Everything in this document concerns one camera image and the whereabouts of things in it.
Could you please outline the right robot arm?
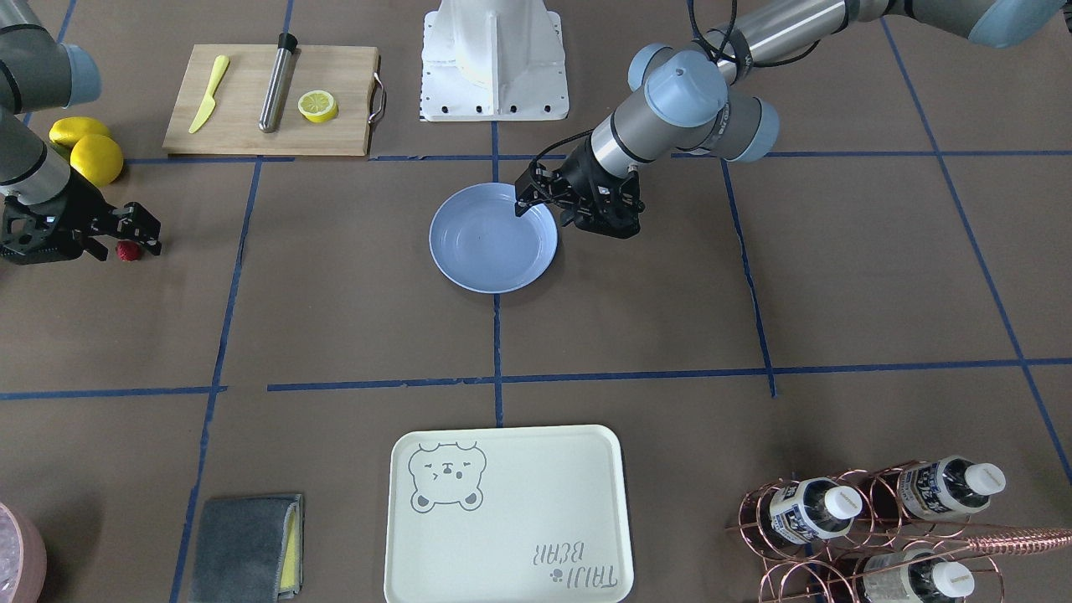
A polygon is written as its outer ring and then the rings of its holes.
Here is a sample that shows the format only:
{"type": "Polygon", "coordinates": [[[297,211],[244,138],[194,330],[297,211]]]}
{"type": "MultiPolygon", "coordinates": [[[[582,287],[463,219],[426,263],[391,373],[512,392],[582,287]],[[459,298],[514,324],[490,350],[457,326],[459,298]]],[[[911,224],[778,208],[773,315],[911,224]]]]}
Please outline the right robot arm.
{"type": "Polygon", "coordinates": [[[16,265],[100,262],[99,236],[160,255],[160,222],[138,203],[116,209],[19,116],[96,100],[101,77],[90,54],[56,41],[26,1],[1,3],[1,191],[3,259],[16,265]]]}

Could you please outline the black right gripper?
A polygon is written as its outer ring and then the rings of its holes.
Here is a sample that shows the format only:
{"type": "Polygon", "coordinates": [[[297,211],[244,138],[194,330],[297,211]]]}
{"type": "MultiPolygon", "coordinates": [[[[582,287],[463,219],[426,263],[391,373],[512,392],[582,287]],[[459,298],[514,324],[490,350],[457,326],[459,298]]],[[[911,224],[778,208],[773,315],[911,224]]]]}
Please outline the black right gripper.
{"type": "Polygon", "coordinates": [[[161,223],[142,204],[118,209],[80,174],[49,201],[28,204],[15,194],[4,195],[3,259],[15,265],[64,262],[88,250],[96,260],[107,258],[92,237],[108,235],[137,242],[150,255],[163,250],[161,223]]]}

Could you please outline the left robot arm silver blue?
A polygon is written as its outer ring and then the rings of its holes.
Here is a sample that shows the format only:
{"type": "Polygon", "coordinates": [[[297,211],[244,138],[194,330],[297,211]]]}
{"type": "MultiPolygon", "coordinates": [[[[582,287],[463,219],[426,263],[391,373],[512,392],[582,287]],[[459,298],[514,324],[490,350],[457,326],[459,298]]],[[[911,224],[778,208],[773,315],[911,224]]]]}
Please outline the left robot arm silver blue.
{"type": "Polygon", "coordinates": [[[651,44],[629,65],[631,94],[556,170],[532,160],[513,183],[513,214],[544,205],[586,232],[629,238],[639,232],[639,170],[685,152],[753,162],[773,148],[780,115],[736,84],[754,71],[803,58],[855,23],[903,16],[995,49],[1033,35],[1060,1],[773,1],[681,47],[651,44]]]}

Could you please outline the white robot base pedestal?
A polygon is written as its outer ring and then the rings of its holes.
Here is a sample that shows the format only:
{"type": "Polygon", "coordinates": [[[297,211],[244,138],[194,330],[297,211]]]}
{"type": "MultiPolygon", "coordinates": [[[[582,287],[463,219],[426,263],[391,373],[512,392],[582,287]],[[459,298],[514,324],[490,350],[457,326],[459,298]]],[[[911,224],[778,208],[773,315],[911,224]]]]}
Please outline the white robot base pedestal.
{"type": "Polygon", "coordinates": [[[443,1],[425,15],[419,118],[563,120],[562,19],[544,1],[443,1]]]}

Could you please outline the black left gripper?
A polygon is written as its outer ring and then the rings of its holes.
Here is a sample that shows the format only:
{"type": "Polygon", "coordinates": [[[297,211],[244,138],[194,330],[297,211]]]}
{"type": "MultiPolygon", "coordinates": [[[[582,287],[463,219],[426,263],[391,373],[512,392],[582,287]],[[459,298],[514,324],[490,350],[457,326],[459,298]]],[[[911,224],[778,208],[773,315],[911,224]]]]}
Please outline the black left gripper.
{"type": "Polygon", "coordinates": [[[513,216],[520,218],[548,204],[559,207],[562,227],[572,224],[622,240],[637,235],[646,205],[640,198],[636,170],[628,168],[625,177],[610,174],[597,161],[589,138],[583,138],[559,168],[548,170],[540,163],[544,155],[572,141],[556,142],[528,161],[528,180],[513,183],[513,216]]]}

